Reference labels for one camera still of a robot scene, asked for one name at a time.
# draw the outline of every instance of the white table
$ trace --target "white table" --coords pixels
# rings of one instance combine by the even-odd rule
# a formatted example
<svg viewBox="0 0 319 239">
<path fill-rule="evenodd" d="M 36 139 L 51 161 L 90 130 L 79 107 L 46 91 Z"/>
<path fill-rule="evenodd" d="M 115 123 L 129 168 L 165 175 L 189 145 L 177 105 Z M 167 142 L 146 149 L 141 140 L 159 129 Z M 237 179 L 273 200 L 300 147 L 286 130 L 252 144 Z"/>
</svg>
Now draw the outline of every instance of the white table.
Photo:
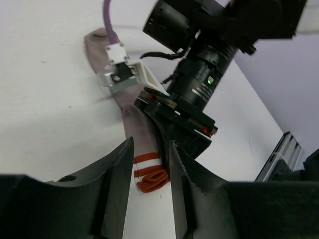
<svg viewBox="0 0 319 239">
<path fill-rule="evenodd" d="M 112 3 L 115 30 L 131 58 L 167 51 L 138 31 L 154 2 Z M 102 1 L 1 4 L 0 173 L 57 180 L 125 139 L 121 111 L 97 85 L 84 53 L 83 36 L 102 26 Z M 147 64 L 163 79 L 176 62 Z M 205 113 L 219 131 L 198 161 L 227 180 L 254 180 L 282 132 L 234 62 Z M 132 180 L 123 238 L 175 238 L 170 185 L 143 194 Z"/>
</svg>

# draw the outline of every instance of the white plastic part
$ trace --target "white plastic part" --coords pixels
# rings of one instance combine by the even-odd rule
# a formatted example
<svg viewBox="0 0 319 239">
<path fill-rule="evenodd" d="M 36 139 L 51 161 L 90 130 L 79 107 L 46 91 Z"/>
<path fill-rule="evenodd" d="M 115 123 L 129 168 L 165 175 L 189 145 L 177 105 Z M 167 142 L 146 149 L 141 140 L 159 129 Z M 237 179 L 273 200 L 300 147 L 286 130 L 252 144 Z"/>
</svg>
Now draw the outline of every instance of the white plastic part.
<svg viewBox="0 0 319 239">
<path fill-rule="evenodd" d="M 299 21 L 297 35 L 319 33 L 319 0 L 308 0 Z"/>
<path fill-rule="evenodd" d="M 134 66 L 137 75 L 137 82 L 140 85 L 157 90 L 167 96 L 169 93 L 161 85 L 158 79 L 154 76 L 151 70 L 140 59 L 129 60 L 127 63 L 129 66 Z"/>
<path fill-rule="evenodd" d="M 111 65 L 127 62 L 129 58 L 122 43 L 108 45 L 105 47 L 105 50 L 108 54 Z"/>
</svg>

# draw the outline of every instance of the screw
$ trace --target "screw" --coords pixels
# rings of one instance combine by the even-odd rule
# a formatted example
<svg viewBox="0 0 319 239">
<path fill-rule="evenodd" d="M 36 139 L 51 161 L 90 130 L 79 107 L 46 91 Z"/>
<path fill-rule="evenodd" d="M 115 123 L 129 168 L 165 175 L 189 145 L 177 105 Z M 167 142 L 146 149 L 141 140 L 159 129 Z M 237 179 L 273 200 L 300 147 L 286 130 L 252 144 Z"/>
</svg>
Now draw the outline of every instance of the screw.
<svg viewBox="0 0 319 239">
<path fill-rule="evenodd" d="M 116 82 L 119 82 L 121 80 L 121 78 L 119 76 L 114 76 L 113 80 L 115 80 Z"/>
</svg>

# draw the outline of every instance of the purple tube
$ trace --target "purple tube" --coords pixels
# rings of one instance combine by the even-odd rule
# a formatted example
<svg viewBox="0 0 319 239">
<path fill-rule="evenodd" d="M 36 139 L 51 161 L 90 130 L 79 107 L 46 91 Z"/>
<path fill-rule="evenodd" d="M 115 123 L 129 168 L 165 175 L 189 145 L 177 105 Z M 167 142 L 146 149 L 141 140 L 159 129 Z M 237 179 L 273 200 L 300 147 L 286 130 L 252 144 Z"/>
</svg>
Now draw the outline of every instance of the purple tube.
<svg viewBox="0 0 319 239">
<path fill-rule="evenodd" d="M 110 44 L 119 43 L 118 37 L 115 31 L 112 28 L 111 19 L 110 19 L 110 3 L 111 0 L 104 0 L 103 3 L 103 20 L 106 32 L 109 37 Z"/>
</svg>

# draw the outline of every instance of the cable connector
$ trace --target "cable connector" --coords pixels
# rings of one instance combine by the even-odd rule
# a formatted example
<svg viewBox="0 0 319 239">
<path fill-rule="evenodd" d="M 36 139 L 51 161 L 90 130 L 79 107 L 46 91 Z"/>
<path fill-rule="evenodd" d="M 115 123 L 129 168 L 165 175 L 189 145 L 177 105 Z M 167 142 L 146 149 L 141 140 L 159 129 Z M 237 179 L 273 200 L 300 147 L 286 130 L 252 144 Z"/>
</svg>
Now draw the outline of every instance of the cable connector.
<svg viewBox="0 0 319 239">
<path fill-rule="evenodd" d="M 129 59 L 129 56 L 127 55 L 124 45 L 122 43 L 108 45 L 105 47 L 105 50 L 108 54 L 111 65 L 124 63 L 127 62 L 127 60 Z"/>
</svg>

